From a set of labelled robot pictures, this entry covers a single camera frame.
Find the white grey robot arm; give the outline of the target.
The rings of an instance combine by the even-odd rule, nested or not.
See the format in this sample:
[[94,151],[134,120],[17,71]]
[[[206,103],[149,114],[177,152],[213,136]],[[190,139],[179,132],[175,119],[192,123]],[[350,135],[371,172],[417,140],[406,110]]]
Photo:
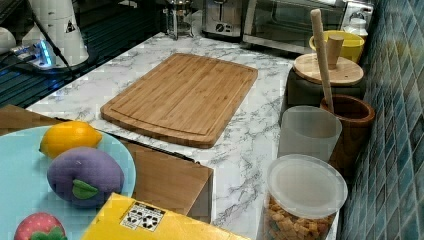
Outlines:
[[11,52],[43,71],[72,69],[89,59],[72,0],[1,0],[1,22],[23,3],[29,4],[34,26],[22,38],[21,46],[17,46],[12,34],[2,28],[2,52]]

